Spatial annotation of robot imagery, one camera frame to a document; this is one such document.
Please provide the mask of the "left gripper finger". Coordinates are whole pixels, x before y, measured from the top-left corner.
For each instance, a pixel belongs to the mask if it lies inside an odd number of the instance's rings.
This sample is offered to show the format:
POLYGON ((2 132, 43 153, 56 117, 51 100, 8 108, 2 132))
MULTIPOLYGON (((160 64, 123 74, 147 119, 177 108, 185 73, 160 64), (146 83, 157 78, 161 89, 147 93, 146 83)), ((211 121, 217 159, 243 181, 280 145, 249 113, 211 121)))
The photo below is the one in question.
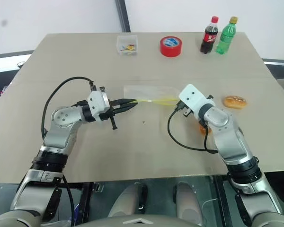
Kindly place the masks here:
POLYGON ((117 100, 111 101, 111 106, 135 106, 137 105, 136 99, 129 99, 129 98, 121 98, 117 100))
POLYGON ((118 108, 114 108, 114 114, 126 112, 136 106, 136 103, 120 104, 118 108))

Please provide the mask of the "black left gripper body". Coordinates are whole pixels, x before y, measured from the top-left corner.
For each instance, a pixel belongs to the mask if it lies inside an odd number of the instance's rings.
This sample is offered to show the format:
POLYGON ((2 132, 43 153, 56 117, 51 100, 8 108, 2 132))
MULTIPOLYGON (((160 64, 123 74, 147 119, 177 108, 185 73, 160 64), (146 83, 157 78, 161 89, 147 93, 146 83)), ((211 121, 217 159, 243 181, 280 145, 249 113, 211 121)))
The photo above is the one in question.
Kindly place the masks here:
POLYGON ((116 130, 117 126, 116 126, 115 119, 114 119, 115 111, 114 111, 114 108, 113 108, 110 100, 109 100, 109 104, 110 104, 110 108, 108 110, 108 117, 109 117, 111 124, 112 124, 112 130, 116 130))

